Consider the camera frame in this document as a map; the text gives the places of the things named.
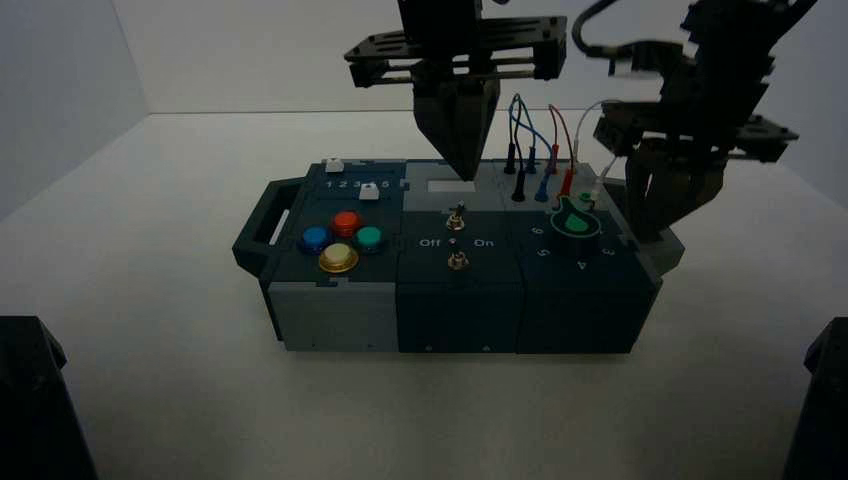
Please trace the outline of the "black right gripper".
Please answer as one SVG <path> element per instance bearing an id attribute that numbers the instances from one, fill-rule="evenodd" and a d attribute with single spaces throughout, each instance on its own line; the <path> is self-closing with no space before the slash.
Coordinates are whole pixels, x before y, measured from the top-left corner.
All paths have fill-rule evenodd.
<path id="1" fill-rule="evenodd" d="M 755 112 L 773 70 L 772 58 L 620 58 L 610 71 L 655 74 L 655 101 L 606 101 L 594 138 L 625 164 L 626 215 L 642 243 L 661 239 L 660 194 L 668 180 L 665 157 L 697 165 L 709 157 L 775 163 L 799 138 L 790 128 Z M 666 194 L 665 225 L 712 201 L 724 185 L 726 162 L 675 172 Z"/>

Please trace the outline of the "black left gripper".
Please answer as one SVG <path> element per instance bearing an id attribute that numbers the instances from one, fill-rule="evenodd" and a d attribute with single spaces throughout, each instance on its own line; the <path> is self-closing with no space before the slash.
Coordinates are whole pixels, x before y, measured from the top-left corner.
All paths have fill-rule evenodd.
<path id="1" fill-rule="evenodd" d="M 476 177 L 506 79 L 552 80 L 566 59 L 561 15 L 486 18 L 481 1 L 399 1 L 400 30 L 347 50 L 359 88 L 413 84 L 416 125 L 460 179 Z M 461 83 L 461 138 L 457 128 Z"/>

